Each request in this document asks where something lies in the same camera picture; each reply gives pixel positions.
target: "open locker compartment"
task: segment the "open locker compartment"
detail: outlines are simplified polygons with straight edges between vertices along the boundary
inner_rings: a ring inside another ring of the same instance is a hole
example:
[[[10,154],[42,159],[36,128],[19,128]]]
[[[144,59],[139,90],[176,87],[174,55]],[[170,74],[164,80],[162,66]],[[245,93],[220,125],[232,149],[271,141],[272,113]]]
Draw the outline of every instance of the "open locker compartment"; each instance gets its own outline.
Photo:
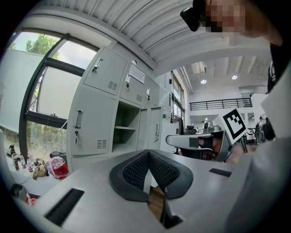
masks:
[[[140,109],[119,102],[112,143],[112,152],[136,149]]]

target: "cable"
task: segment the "cable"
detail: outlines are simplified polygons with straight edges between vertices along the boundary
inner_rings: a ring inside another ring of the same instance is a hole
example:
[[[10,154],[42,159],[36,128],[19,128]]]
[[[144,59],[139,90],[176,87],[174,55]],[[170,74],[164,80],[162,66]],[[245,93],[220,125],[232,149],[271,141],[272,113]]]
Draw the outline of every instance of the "cable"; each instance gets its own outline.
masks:
[[[55,138],[58,136],[59,132],[64,128],[64,126],[66,125],[66,123],[68,123],[68,120],[65,121],[65,123],[63,124],[63,126],[59,129],[59,131],[57,132],[57,134],[54,136],[53,140],[51,140],[51,143],[50,145],[52,145],[54,142],[55,142]],[[31,175],[35,172],[35,170],[42,164],[42,161],[45,157],[45,155],[47,154],[47,152],[49,151],[50,147],[47,148],[45,154],[43,155],[42,159],[39,161],[38,165],[36,166],[36,168],[34,169],[34,171],[29,175],[29,177],[24,181],[22,182],[20,185],[23,185],[25,184],[31,177]]]

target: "black headset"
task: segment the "black headset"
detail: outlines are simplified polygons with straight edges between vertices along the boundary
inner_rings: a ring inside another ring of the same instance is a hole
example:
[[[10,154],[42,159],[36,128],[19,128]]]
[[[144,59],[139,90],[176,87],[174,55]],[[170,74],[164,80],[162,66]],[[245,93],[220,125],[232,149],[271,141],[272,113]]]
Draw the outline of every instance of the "black headset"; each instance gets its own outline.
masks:
[[[197,31],[202,25],[210,28],[211,32],[222,32],[222,27],[218,27],[216,22],[212,22],[211,18],[206,16],[204,0],[193,0],[192,5],[193,7],[188,7],[180,13],[191,31]]]

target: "shelf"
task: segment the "shelf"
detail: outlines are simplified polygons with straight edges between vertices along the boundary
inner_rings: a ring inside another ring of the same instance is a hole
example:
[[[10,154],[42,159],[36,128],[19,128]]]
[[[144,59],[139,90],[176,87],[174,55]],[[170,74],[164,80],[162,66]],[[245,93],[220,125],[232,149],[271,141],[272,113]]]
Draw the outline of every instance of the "shelf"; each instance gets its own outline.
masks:
[[[123,126],[114,126],[115,129],[127,129],[127,130],[135,130],[135,128],[131,127],[123,127]]]
[[[112,152],[134,150],[127,143],[113,143]]]

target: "balcony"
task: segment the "balcony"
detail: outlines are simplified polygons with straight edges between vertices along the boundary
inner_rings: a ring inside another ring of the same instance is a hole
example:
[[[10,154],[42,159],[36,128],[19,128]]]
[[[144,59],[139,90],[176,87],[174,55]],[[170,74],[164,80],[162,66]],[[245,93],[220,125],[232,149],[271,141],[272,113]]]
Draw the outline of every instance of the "balcony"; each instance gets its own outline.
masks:
[[[244,107],[253,107],[250,98],[213,100],[190,103],[191,111]]]

